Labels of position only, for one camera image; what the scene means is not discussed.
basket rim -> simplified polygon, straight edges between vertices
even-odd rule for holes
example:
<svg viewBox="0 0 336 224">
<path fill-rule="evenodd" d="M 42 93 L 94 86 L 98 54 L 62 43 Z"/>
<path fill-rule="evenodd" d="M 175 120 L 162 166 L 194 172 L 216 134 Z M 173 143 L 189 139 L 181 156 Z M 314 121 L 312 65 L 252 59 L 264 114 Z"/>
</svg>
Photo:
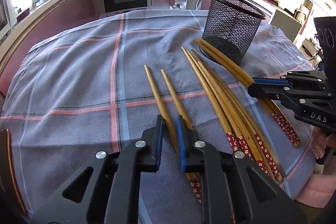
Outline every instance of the basket rim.
<svg viewBox="0 0 336 224">
<path fill-rule="evenodd" d="M 246 2 L 245 0 L 238 0 L 238 1 L 241 1 L 241 2 L 243 2 L 244 4 L 246 4 L 246 5 L 248 5 L 248 6 L 252 7 L 252 8 L 254 8 L 254 9 L 256 9 L 259 13 L 261 13 L 261 15 L 258 15 L 257 13 L 251 12 L 251 11 L 249 11 L 249 10 L 246 10 L 246 9 L 241 8 L 241 7 L 239 7 L 239 6 L 237 6 L 237 5 L 233 4 L 233 3 L 230 3 L 230 2 L 227 2 L 227 1 L 224 1 L 224 0 L 216 0 L 216 1 L 218 1 L 218 2 L 220 2 L 220 3 L 222 3 L 222 4 L 225 4 L 225 5 L 227 5 L 227 6 L 231 7 L 231 8 L 233 8 L 233 9 L 236 9 L 236 10 L 238 10 L 238 11 L 244 13 L 244 14 L 248 14 L 248 15 L 250 15 L 250 16 L 259 18 L 259 19 L 261 19 L 261 20 L 266 19 L 266 15 L 265 15 L 265 13 L 264 13 L 263 11 L 261 11 L 260 9 L 258 9 L 258 8 L 255 7 L 255 6 L 252 6 L 251 4 L 249 4 L 248 2 Z"/>
</svg>

human hand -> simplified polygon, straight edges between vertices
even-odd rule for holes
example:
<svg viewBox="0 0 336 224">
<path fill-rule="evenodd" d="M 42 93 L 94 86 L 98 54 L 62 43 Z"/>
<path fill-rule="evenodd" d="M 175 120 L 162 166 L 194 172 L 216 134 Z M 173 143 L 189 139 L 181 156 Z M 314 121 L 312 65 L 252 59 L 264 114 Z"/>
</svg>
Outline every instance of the human hand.
<svg viewBox="0 0 336 224">
<path fill-rule="evenodd" d="M 321 128 L 314 127 L 312 135 L 313 140 L 310 148 L 314 153 L 315 158 L 322 158 L 327 146 L 336 147 L 336 134 L 331 134 L 327 137 Z"/>
</svg>

black wire mesh basket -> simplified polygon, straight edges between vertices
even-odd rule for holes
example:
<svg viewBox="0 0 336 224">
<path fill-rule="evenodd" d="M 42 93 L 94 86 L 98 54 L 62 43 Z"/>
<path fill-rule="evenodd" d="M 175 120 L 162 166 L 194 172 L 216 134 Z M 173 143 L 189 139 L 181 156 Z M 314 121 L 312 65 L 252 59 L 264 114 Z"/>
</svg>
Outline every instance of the black wire mesh basket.
<svg viewBox="0 0 336 224">
<path fill-rule="evenodd" d="M 239 65 L 263 19 L 266 15 L 244 0 L 211 0 L 202 39 Z"/>
</svg>

bolt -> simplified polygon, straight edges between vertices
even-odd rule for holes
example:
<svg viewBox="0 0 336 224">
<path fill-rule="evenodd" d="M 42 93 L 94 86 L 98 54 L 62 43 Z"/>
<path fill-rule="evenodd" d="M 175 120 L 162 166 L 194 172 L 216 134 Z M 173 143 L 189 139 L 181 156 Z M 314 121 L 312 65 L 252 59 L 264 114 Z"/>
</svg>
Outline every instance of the bolt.
<svg viewBox="0 0 336 224">
<path fill-rule="evenodd" d="M 98 159 L 103 159 L 105 157 L 106 157 L 106 152 L 105 151 L 98 151 L 96 153 L 96 158 L 98 158 Z"/>
<path fill-rule="evenodd" d="M 146 146 L 146 142 L 143 141 L 143 140 L 139 140 L 135 143 L 135 146 L 136 147 L 144 147 L 144 146 Z"/>
<path fill-rule="evenodd" d="M 195 142 L 195 146 L 198 147 L 198 148 L 202 148 L 205 146 L 205 142 L 203 141 L 197 141 Z"/>
<path fill-rule="evenodd" d="M 235 157 L 237 159 L 242 159 L 242 158 L 245 157 L 245 154 L 243 152 L 241 152 L 241 151 L 237 151 L 237 152 L 235 152 Z"/>
</svg>

